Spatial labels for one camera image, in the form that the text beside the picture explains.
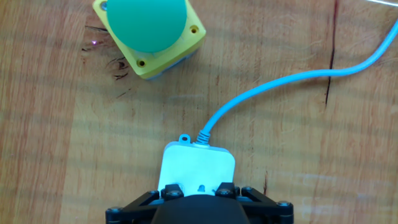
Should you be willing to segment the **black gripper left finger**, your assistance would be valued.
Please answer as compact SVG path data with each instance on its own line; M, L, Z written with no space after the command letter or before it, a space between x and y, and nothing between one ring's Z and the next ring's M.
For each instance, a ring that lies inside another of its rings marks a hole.
M184 193L178 184L166 185L160 191L148 191L125 207L108 208L105 224L150 224L161 205L182 197Z

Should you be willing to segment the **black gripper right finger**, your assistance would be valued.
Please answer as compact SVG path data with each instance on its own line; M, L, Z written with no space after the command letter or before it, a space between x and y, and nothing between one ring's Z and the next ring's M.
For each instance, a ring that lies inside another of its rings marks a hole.
M225 223L294 224L292 203L275 202L250 186L240 188L232 182L223 182L214 193Z

